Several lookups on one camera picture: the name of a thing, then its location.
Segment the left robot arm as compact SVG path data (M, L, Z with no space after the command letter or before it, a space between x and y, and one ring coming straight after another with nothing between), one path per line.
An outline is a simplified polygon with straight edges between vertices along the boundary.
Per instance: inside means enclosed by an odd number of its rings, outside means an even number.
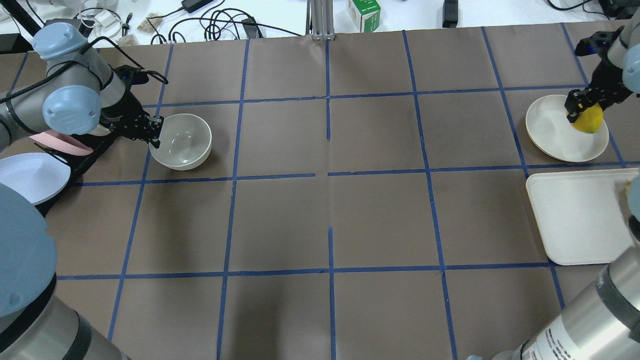
M48 130L84 135L103 126L154 148L163 117L146 112L131 93L141 76L167 84L157 71L112 68L70 23L46 25L32 46L46 78L1 100L1 149ZM128 356L60 300L57 246L39 210L1 186L1 358L3 360L126 360Z

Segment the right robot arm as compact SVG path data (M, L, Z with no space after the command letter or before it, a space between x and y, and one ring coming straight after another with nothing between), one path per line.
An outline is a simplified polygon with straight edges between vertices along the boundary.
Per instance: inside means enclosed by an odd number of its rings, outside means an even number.
M604 127L603 112L639 93L639 14L614 32L583 38L574 54L600 61L584 89L570 91L561 109L572 133ZM639 246L627 248L598 273L537 335L496 360L637 360L639 358Z

